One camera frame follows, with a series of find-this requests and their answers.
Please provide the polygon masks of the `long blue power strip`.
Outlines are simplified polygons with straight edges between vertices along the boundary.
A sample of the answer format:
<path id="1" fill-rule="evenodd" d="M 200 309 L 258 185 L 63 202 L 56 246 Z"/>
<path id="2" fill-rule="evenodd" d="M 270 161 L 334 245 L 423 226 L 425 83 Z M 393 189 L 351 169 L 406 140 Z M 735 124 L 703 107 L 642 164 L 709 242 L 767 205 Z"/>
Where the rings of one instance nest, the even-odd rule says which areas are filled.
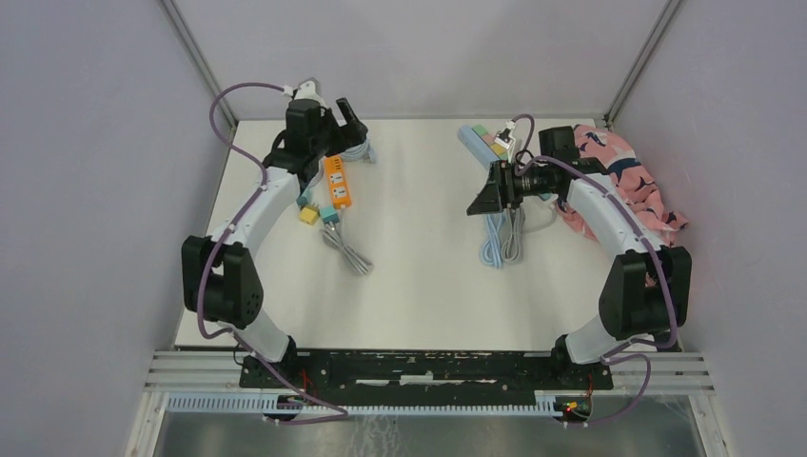
<path id="1" fill-rule="evenodd" d="M 482 139 L 472 129 L 473 126 L 462 125 L 459 127 L 457 137 L 470 154 L 481 164 L 484 169 L 489 168 L 489 164 L 504 160 L 508 157 L 498 157 Z"/>

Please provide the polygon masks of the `orange power strip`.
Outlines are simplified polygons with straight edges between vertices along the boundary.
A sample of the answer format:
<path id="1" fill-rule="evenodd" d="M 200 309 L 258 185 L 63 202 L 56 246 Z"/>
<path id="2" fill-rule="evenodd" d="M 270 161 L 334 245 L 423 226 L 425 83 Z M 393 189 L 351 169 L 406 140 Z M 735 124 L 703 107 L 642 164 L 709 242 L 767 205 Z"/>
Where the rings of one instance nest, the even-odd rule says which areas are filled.
<path id="1" fill-rule="evenodd" d="M 336 209 L 347 209 L 352 205 L 345 166 L 339 155 L 326 157 L 324 160 L 325 180 L 328 184 L 329 196 Z"/>

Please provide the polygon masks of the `yellow USB charger plug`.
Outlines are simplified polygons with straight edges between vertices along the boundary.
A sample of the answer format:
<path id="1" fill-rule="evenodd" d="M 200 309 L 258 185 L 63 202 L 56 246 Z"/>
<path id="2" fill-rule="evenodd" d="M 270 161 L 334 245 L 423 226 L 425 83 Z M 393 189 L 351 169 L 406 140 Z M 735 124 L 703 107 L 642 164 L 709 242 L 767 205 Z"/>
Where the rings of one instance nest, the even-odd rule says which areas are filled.
<path id="1" fill-rule="evenodd" d="M 299 220 L 309 226 L 314 226 L 319 219 L 319 209 L 314 206 L 306 205 L 299 211 Z"/>

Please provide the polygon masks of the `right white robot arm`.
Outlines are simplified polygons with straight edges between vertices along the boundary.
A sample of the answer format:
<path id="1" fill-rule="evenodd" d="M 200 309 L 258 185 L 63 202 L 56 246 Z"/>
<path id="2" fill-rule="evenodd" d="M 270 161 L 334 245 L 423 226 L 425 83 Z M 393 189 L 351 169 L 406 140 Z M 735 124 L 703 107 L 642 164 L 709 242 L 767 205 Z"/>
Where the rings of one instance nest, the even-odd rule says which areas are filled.
<path id="1" fill-rule="evenodd" d="M 665 242 L 626 203 L 619 172 L 585 151 L 571 126 L 539 133 L 540 152 L 522 149 L 510 158 L 490 153 L 481 160 L 488 176 L 466 213 L 505 215 L 527 197 L 554 195 L 570 207 L 609 254 L 612 264 L 596 316 L 562 336 L 561 356 L 549 364 L 552 381 L 573 388 L 588 364 L 606 362 L 633 345 L 676 345 L 688 311 L 692 257 Z"/>

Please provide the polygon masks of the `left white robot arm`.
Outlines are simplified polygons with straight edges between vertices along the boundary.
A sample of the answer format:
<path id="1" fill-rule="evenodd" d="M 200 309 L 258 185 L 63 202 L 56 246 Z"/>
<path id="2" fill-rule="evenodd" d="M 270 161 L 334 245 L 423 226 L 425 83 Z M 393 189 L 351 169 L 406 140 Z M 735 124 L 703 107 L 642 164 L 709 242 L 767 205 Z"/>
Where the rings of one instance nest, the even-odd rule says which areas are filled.
<path id="1" fill-rule="evenodd" d="M 257 182 L 242 207 L 210 234 L 190 235 L 182 244 L 185 306 L 196 313 L 198 329 L 206 339 L 230 334 L 262 357 L 263 374 L 277 387 L 292 385 L 300 364 L 288 355 L 293 339 L 263 310 L 265 290 L 254 256 L 309 187 L 323 159 L 367 140 L 368 128 L 346 98 L 334 109 L 310 98 L 290 101 L 285 128 L 258 161 Z"/>

